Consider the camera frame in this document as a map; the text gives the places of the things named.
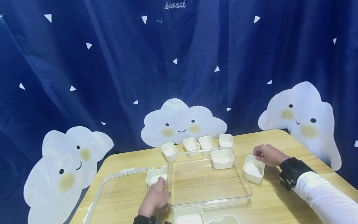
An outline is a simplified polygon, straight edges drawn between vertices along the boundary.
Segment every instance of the cloud mouth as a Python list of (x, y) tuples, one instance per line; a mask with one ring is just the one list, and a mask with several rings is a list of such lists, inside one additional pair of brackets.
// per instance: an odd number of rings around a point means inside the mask
[(82, 167), (82, 161), (80, 161), (81, 162), (81, 165), (79, 166), (79, 168), (77, 168), (76, 170), (79, 170), (79, 169), (81, 169), (81, 167)]

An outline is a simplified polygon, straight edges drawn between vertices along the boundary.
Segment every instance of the person's left hand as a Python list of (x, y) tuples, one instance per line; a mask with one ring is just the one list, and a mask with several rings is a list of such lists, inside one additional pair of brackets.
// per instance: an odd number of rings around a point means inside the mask
[(168, 211), (168, 201), (171, 196), (170, 192), (164, 192), (163, 187), (166, 186), (166, 181), (163, 177), (158, 178), (158, 182), (152, 185), (145, 195), (143, 202), (138, 210), (138, 215), (151, 217), (156, 208), (162, 208)]

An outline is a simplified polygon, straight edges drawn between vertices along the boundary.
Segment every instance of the white sleeve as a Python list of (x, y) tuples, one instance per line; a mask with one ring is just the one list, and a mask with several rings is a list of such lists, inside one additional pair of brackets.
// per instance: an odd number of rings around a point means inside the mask
[(358, 223), (358, 204), (315, 172), (302, 174), (294, 191), (324, 224)]

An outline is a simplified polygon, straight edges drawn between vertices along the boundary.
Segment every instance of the hand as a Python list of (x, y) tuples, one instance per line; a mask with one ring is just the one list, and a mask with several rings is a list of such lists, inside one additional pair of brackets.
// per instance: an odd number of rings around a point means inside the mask
[(170, 192), (164, 192), (163, 187), (166, 186), (166, 181), (163, 177), (158, 178), (158, 182), (153, 184), (148, 193), (145, 195), (143, 202), (138, 210), (138, 215), (151, 217), (156, 208), (162, 208), (168, 211), (168, 201), (171, 196)]
[(252, 154), (256, 156), (257, 160), (273, 167), (279, 166), (283, 161), (291, 158), (270, 144), (256, 146)]

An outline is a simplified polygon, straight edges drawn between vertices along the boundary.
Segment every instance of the person's right hand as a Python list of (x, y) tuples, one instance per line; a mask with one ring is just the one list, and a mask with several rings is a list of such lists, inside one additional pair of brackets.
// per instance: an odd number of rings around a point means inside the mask
[(283, 161), (291, 158), (270, 144), (256, 146), (252, 154), (256, 156), (257, 160), (274, 167), (279, 166)]

